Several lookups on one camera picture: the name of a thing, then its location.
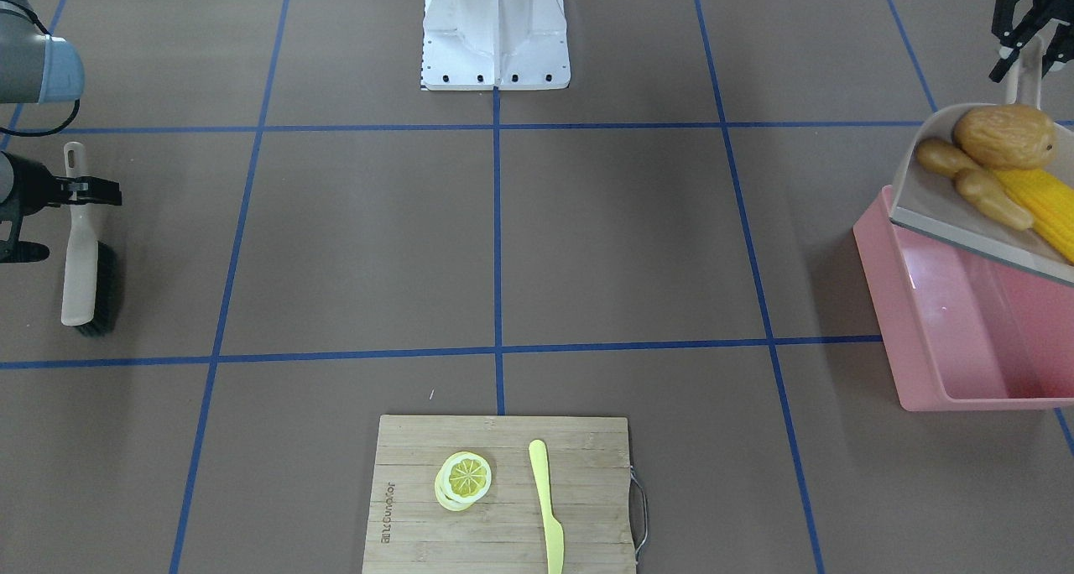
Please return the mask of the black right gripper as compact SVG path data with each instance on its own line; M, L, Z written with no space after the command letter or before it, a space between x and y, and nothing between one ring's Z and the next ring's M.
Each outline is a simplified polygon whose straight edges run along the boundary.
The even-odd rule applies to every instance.
M23 264L46 260L49 248L20 240L24 218L42 209L59 206L121 206L122 188L111 180L89 175L54 176L46 166L16 154L3 152L3 202L1 223L8 223L8 235L1 241L1 262Z

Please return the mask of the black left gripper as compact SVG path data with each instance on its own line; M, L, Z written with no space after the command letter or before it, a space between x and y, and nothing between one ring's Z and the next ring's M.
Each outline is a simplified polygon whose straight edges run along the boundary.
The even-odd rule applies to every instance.
M1071 63L1073 0L996 0L991 34L998 40L998 61L989 72L990 81L1003 81L1024 47L1051 23L1057 28L1042 55L1043 76Z

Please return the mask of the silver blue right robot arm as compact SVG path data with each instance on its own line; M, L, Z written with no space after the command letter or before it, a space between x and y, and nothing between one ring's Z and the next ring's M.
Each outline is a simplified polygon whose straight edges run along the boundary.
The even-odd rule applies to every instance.
M4 104L69 102L68 118L45 131L3 128L5 137L55 135L79 112L85 87L83 61L71 43L53 35L29 0L1 0L1 96ZM122 188L116 181L50 174L46 166L16 154L1 154L1 219L8 232L1 241L1 260L21 264L46 260L49 248L21 240L24 218L42 209L59 206L120 206Z

